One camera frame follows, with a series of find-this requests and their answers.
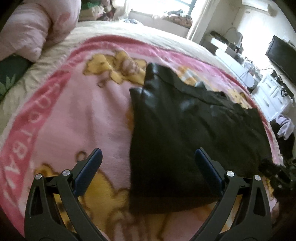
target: metal pin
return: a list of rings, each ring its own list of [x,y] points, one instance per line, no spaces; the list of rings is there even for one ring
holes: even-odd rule
[[[69,176],[70,173],[71,173],[70,170],[64,170],[62,174],[63,174],[63,176]]]
[[[234,176],[234,172],[233,171],[227,171],[226,172],[227,176],[233,177]]]
[[[41,177],[42,177],[42,174],[39,173],[39,174],[37,174],[37,175],[35,176],[35,179],[36,179],[36,180],[39,180]]]
[[[261,177],[258,176],[258,175],[255,175],[254,178],[255,178],[257,181],[260,181],[260,180],[261,180]]]

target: wall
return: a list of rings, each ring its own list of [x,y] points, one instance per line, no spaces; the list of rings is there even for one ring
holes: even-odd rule
[[[259,69],[276,69],[265,55],[274,35],[281,39],[289,38],[290,41],[296,45],[296,33],[291,24],[274,2],[269,2],[269,4],[275,10],[275,17],[248,9],[247,7],[242,7],[234,21],[234,26],[237,27],[238,31],[243,35],[243,55],[252,60]],[[271,71],[272,70],[265,70],[262,71],[262,73],[270,73]],[[296,96],[296,86],[284,76],[282,76],[282,78]],[[296,107],[291,109],[288,116],[293,120],[293,123],[296,124]]]
[[[133,18],[141,22],[144,26],[156,28],[171,34],[178,35],[180,37],[186,38],[187,33],[189,31],[188,28],[182,27],[178,24],[171,23],[167,20],[163,19],[154,19],[152,18],[152,15],[140,13],[140,12],[134,12],[132,11],[129,14],[129,18]]]
[[[229,28],[233,27],[240,5],[234,5],[232,0],[220,0],[205,34],[216,30],[219,34],[224,35]]]

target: black television screen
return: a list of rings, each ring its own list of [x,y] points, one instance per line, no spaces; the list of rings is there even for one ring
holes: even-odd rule
[[[274,36],[266,56],[296,85],[296,50],[294,48]]]

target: pink blanket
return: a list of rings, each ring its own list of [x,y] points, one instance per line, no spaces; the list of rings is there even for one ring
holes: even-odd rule
[[[161,215],[133,216],[128,211],[133,130],[129,88],[142,83],[149,62],[169,66],[188,84],[203,81],[208,89],[224,91],[245,108],[256,107],[238,81],[207,63],[119,36],[87,40],[19,108],[5,130],[0,205],[18,231],[24,234],[34,175],[72,169],[95,147],[103,151],[103,163],[79,201],[111,240],[189,240],[206,220],[214,204]],[[277,142],[262,113],[261,118],[278,164]],[[238,204],[239,199],[223,230],[230,227]],[[61,215],[71,228],[66,214]]]

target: white curtain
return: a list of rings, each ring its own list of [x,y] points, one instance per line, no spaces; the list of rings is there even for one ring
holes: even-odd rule
[[[113,0],[112,5],[115,8],[113,20],[128,18],[133,1],[134,0]]]
[[[198,14],[199,17],[190,28],[186,37],[187,39],[198,44],[200,43],[219,2],[220,0],[197,1],[195,9],[198,9],[198,11],[193,14]]]

